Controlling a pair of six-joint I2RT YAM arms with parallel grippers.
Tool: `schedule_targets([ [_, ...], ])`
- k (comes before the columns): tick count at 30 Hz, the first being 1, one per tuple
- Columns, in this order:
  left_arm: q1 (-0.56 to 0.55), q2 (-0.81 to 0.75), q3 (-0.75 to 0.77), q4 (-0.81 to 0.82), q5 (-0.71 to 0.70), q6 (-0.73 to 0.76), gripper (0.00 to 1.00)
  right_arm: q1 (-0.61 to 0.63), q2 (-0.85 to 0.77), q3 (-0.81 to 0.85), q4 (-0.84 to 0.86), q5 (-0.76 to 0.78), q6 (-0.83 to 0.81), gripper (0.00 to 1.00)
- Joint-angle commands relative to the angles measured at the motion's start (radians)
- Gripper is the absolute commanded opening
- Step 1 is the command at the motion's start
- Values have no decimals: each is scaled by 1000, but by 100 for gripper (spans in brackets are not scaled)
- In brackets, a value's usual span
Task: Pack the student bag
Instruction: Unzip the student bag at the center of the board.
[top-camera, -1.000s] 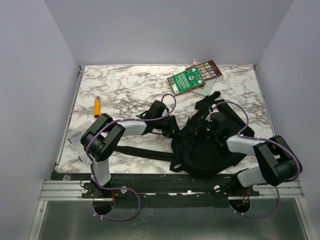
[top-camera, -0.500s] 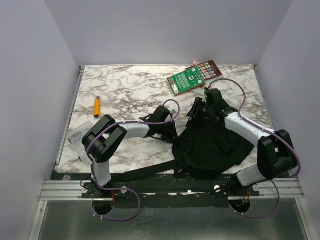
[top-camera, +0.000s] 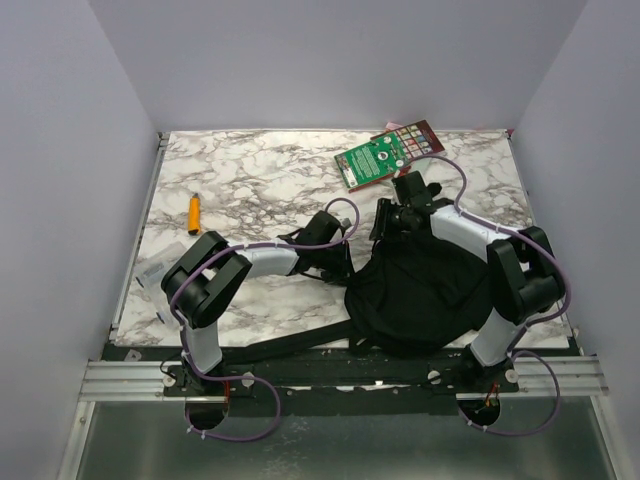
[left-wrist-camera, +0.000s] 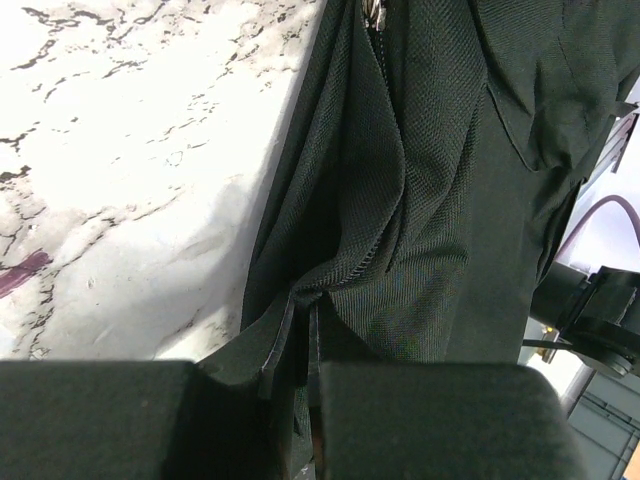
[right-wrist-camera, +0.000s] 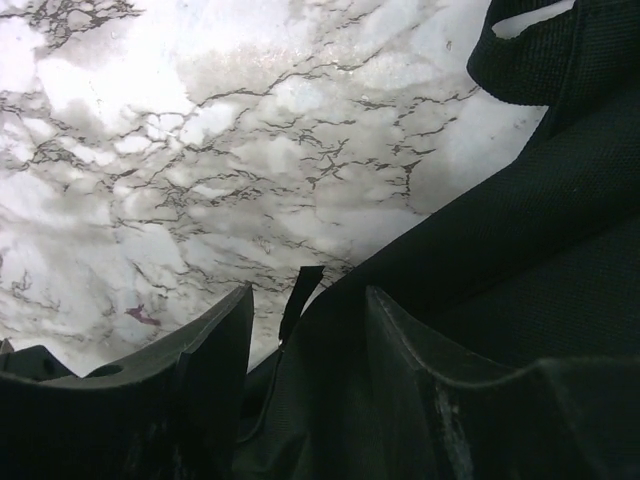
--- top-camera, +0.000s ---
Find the black student backpack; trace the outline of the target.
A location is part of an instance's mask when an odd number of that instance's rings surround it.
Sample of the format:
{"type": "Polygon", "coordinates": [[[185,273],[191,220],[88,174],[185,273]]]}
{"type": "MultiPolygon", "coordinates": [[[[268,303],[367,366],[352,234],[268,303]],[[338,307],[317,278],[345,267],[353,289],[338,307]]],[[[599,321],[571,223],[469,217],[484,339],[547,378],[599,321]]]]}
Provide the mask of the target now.
{"type": "Polygon", "coordinates": [[[228,349],[225,359],[250,363],[339,340],[348,340],[353,352],[378,347],[399,357],[432,354],[486,322],[488,266],[424,230],[381,240],[350,278],[344,304],[346,321],[228,349]]]}

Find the green book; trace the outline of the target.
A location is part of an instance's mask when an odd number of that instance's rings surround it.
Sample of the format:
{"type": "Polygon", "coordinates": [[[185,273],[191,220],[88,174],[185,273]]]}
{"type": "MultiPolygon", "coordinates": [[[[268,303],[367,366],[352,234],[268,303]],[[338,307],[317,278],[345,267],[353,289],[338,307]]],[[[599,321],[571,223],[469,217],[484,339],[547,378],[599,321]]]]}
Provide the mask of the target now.
{"type": "Polygon", "coordinates": [[[408,169],[413,157],[395,133],[386,133],[334,156],[349,192],[393,177],[408,169]]]}

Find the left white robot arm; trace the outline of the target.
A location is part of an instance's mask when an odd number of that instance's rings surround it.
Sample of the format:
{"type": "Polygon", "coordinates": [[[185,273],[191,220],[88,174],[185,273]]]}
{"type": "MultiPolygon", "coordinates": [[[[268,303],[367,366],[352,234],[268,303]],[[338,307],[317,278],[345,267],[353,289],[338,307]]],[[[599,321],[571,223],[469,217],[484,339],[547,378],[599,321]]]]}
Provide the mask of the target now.
{"type": "Polygon", "coordinates": [[[271,242],[230,246],[215,231],[203,234],[160,282],[192,371],[208,375],[221,363],[217,321],[245,280],[301,275],[311,268],[329,281],[346,279],[353,271],[349,247],[337,236],[346,233],[336,217],[319,211],[305,227],[271,242]]]}

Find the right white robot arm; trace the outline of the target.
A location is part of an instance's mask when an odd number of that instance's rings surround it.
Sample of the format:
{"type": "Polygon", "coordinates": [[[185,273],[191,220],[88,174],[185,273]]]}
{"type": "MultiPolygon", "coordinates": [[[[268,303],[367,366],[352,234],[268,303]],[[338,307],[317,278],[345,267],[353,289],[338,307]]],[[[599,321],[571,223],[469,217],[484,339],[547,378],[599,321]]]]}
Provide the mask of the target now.
{"type": "Polygon", "coordinates": [[[464,211],[457,199],[439,199],[441,186],[418,172],[392,180],[396,199],[378,201],[372,240],[423,230],[473,255],[487,268],[491,310],[469,349],[483,368],[503,363],[529,319],[571,298],[568,280],[538,227],[513,230],[464,211]]]}

